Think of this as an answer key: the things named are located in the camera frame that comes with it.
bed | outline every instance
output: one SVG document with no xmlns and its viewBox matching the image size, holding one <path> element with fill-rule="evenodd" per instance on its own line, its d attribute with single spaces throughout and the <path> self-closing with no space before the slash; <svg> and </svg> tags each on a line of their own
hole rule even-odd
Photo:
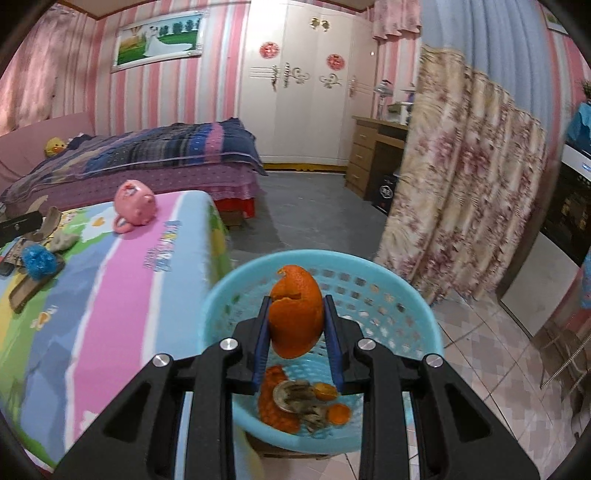
<svg viewBox="0 0 591 480">
<path fill-rule="evenodd" d="M 111 230 L 111 202 L 64 212 L 61 227 L 80 240 L 20 314 L 8 304 L 20 274 L 0 277 L 0 408 L 43 468 L 156 353 L 200 353 L 200 306 L 230 270 L 225 229 L 204 192 L 161 194 L 157 203 L 150 224 L 121 236 Z M 259 477 L 256 455 L 235 433 L 239 478 Z"/>
<path fill-rule="evenodd" d="M 76 138 L 66 151 L 43 160 L 43 145 L 51 137 Z M 237 118 L 104 137 L 95 136 L 88 116 L 79 113 L 4 135 L 0 152 L 0 202 L 9 217 L 22 215 L 43 196 L 42 213 L 51 205 L 67 210 L 105 202 L 133 178 L 154 193 L 205 191 L 222 216 L 238 212 L 251 218 L 256 176 L 266 175 L 254 136 Z"/>
</svg>

white appliance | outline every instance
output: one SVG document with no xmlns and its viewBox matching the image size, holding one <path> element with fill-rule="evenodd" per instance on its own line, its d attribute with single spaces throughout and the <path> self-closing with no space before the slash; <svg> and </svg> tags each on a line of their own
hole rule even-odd
<svg viewBox="0 0 591 480">
<path fill-rule="evenodd" d="M 564 146 L 556 190 L 532 250 L 501 298 L 531 336 L 567 293 L 591 245 L 591 158 Z"/>
</svg>

white wardrobe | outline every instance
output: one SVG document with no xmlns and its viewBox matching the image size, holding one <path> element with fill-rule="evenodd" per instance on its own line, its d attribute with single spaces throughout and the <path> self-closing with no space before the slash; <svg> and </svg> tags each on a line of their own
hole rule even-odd
<svg viewBox="0 0 591 480">
<path fill-rule="evenodd" d="M 265 163 L 346 165 L 370 116 L 377 42 L 362 18 L 292 0 L 252 0 L 239 117 Z"/>
</svg>

yellow baseboard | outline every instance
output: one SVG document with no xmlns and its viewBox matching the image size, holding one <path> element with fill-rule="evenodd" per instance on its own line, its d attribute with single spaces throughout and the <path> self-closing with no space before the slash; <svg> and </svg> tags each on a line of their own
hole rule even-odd
<svg viewBox="0 0 591 480">
<path fill-rule="evenodd" d="M 344 173 L 347 167 L 340 165 L 320 165 L 317 163 L 264 163 L 265 170 L 327 171 Z"/>
</svg>

red paper decoration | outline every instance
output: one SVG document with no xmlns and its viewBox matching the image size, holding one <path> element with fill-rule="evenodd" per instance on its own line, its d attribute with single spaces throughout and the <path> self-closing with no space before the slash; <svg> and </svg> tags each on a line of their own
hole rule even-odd
<svg viewBox="0 0 591 480">
<path fill-rule="evenodd" d="M 274 59 L 279 55 L 279 45 L 272 41 L 267 41 L 261 45 L 259 53 L 264 59 Z"/>
<path fill-rule="evenodd" d="M 336 70 L 337 72 L 345 68 L 345 59 L 336 53 L 332 53 L 326 57 L 326 63 L 331 70 Z"/>
</svg>

